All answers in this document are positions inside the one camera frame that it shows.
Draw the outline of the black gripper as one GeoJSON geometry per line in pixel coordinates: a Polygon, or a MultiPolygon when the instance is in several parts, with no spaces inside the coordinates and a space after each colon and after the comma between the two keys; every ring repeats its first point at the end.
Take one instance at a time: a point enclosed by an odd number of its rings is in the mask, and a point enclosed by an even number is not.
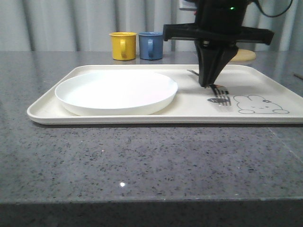
{"type": "Polygon", "coordinates": [[[187,0],[193,4],[196,17],[193,23],[166,24],[163,39],[196,40],[199,64],[199,84],[213,84],[223,68],[237,54],[237,46],[205,45],[202,41],[222,43],[259,43],[270,45],[274,32],[268,29],[243,26],[250,0],[187,0]]]}

